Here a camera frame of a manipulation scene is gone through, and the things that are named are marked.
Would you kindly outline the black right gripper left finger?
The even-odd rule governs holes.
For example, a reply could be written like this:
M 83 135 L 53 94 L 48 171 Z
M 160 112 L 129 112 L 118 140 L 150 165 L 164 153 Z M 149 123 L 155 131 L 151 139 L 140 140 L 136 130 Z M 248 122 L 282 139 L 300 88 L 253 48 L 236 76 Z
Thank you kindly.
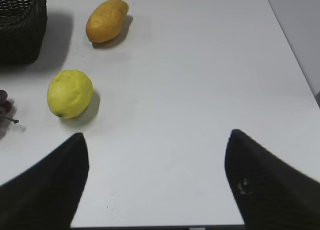
M 0 187 L 1 229 L 70 229 L 89 172 L 82 133 Z

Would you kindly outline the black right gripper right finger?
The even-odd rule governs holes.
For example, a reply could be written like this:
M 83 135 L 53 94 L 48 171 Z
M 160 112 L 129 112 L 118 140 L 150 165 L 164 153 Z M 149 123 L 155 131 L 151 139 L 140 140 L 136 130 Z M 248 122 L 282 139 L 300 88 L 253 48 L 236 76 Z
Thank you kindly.
M 319 182 L 238 129 L 231 131 L 224 169 L 246 229 L 319 229 Z

